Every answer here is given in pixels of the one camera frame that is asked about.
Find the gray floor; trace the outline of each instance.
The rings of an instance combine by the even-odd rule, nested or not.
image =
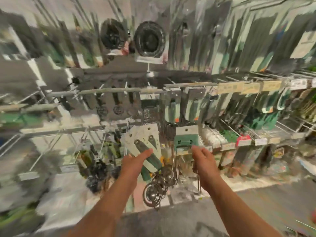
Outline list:
[[[241,191],[238,195],[276,229],[282,231],[288,226],[316,236],[316,232],[295,221],[312,225],[309,219],[316,208],[316,183],[311,180]],[[67,230],[48,231],[36,236],[58,237]],[[130,214],[124,216],[117,227],[119,237],[218,237],[226,233],[209,198],[163,207],[159,211]]]

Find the person's left hand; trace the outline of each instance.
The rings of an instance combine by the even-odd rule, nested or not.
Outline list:
[[[136,157],[132,157],[131,155],[124,156],[122,160],[120,177],[130,181],[132,187],[135,188],[144,160],[147,159],[152,153],[153,150],[148,149]]]

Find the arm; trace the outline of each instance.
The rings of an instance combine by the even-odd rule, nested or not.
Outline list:
[[[193,168],[211,196],[230,237],[281,237],[282,235],[260,218],[231,190],[219,175],[214,156],[205,148],[192,146]]]
[[[114,236],[116,222],[120,219],[127,200],[137,185],[137,177],[143,162],[151,154],[152,149],[149,149],[137,157],[125,156],[119,178],[67,237]]]

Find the person's right arm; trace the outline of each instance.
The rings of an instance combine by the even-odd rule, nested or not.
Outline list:
[[[230,237],[281,237],[250,209],[221,178],[214,156],[205,148],[192,146],[194,171],[211,196]]]

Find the forearm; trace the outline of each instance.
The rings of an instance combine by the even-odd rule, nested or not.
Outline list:
[[[209,182],[207,191],[231,237],[281,236],[250,209],[220,176]]]
[[[132,190],[130,181],[120,176],[67,236],[114,236],[116,222],[121,217]]]

